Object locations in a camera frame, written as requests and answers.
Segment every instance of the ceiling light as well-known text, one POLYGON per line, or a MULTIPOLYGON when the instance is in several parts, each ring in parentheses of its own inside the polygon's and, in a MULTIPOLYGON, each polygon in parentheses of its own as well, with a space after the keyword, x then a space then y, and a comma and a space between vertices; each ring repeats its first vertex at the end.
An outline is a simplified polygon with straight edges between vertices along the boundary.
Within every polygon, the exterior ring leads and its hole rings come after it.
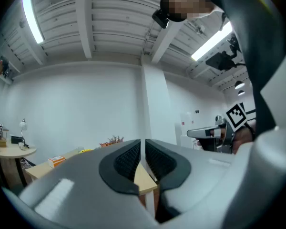
POLYGON ((193 55, 194 60, 199 60, 208 51, 214 48, 223 38, 232 32, 231 22, 228 22, 222 31, 218 31, 214 36, 212 36, 201 48, 199 48, 193 55))
POLYGON ((245 94, 245 92, 243 90, 238 92, 238 96, 241 96, 241 95, 244 95, 244 94, 245 94))
POLYGON ((235 89, 242 88, 244 85, 245 85, 245 83, 243 83, 242 81, 237 81, 235 83, 235 89))
POLYGON ((43 42, 42 35, 39 31, 35 16, 34 16, 34 11, 33 11, 33 6, 32 6, 32 1, 31 0, 22 0, 22 5, 25 13, 25 17, 27 18, 27 22, 29 24, 29 27, 31 29, 31 32, 33 33, 33 36, 36 40, 37 43, 43 42))

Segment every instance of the wooden table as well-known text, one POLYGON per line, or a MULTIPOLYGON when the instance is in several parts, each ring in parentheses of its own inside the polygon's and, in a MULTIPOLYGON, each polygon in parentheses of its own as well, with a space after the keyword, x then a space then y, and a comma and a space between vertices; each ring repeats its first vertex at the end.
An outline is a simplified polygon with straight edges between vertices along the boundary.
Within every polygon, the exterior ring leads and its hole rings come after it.
MULTIPOLYGON (((18 144, 12 144, 10 142, 10 140, 8 140, 6 142, 6 146, 7 147, 0 147, 0 158, 6 158, 6 159, 13 158, 13 159, 15 159, 19 177, 21 179, 23 186, 25 187, 27 185, 27 182, 24 178, 19 158, 23 158, 23 157, 26 157, 26 156, 29 156, 29 155, 35 153, 36 148, 30 147, 29 149, 21 150, 19 148, 18 144)), ((2 170, 1 162, 0 162, 0 176, 1 176, 1 179, 3 181, 4 186, 6 188, 9 188, 8 182, 6 181, 6 178, 5 178, 3 170, 2 170)))
MULTIPOLYGON (((70 151, 64 155, 65 159, 71 158, 74 155, 78 154, 78 150, 70 151)), ((26 173, 30 175, 32 180, 36 180, 41 178, 48 172, 50 172, 53 168, 51 168, 48 162, 44 162, 40 165, 34 166, 32 168, 26 169, 26 173)), ((154 216, 154 199, 153 199, 153 191, 158 187, 157 184, 151 179, 147 171, 144 169, 141 163, 139 163, 137 170, 134 175, 134 183, 139 187, 139 194, 145 195, 145 205, 146 209, 149 213, 154 216)))

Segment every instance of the wooden tabletop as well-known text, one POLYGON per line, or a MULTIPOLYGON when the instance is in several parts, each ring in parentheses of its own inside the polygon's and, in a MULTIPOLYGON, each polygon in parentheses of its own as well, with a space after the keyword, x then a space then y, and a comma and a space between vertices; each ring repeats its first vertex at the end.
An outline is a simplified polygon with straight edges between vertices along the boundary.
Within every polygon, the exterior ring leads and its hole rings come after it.
MULTIPOLYGON (((78 150, 73 150, 64 155, 65 159, 71 158, 72 156, 78 154, 78 150)), ((33 179, 38 179, 50 172, 53 168, 51 168, 48 162, 44 162, 40 165, 34 166, 32 168, 26 169, 26 173, 28 173, 33 179)), ((144 169, 141 163, 139 163, 137 170, 134 176, 134 183, 139 187, 139 194, 143 195, 148 192, 151 192, 157 188, 157 184, 151 179, 147 171, 144 169)))
POLYGON ((12 144, 10 140, 6 142, 7 147, 0 147, 0 158, 22 158, 36 152, 36 148, 21 150, 18 144, 12 144))

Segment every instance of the ceiling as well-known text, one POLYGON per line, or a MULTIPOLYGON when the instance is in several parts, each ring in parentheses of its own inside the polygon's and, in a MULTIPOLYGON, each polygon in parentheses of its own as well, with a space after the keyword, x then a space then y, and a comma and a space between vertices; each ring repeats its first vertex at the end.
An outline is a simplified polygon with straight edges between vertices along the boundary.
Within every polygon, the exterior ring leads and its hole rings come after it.
MULTIPOLYGON (((236 78, 248 77, 245 67, 221 72, 205 64, 216 52, 230 52, 225 40, 198 62, 191 58, 218 31, 222 22, 219 12, 163 31, 152 19, 160 0, 32 1, 44 37, 40 45, 28 36, 28 26, 23 28, 20 23, 26 24, 21 0, 11 5, 0 23, 0 56, 9 59, 15 76, 47 65, 87 59, 139 64, 141 55, 147 54, 158 58, 155 62, 160 61, 165 71, 186 75, 220 91, 231 87, 236 78)), ((242 61, 241 55, 234 61, 242 61)))

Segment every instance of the table lamp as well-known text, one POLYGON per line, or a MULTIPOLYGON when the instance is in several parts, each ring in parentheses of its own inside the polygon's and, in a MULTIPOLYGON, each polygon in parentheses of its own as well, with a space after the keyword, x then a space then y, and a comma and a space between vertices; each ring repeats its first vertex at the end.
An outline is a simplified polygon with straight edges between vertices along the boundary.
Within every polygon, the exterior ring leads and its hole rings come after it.
POLYGON ((25 122, 25 119, 23 119, 20 124, 19 124, 20 128, 21 128, 21 135, 22 135, 22 141, 23 141, 23 146, 25 146, 25 140, 24 140, 24 137, 23 137, 23 134, 22 134, 22 131, 25 131, 28 129, 28 125, 27 123, 25 122))

